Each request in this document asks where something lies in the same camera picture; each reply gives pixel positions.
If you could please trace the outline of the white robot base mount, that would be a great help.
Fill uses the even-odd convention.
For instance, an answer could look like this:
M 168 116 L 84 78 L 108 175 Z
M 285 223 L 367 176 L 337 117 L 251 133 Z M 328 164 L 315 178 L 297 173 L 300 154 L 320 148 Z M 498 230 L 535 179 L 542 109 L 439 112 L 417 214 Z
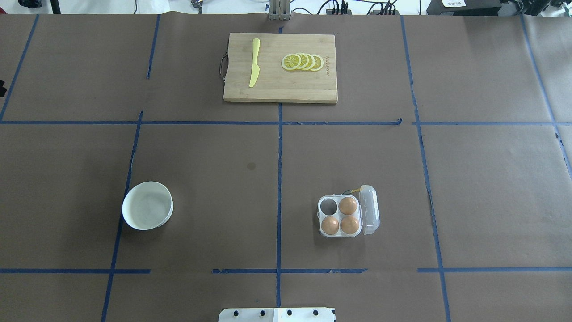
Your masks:
M 334 308 L 227 308 L 221 310 L 219 322 L 335 322 Z

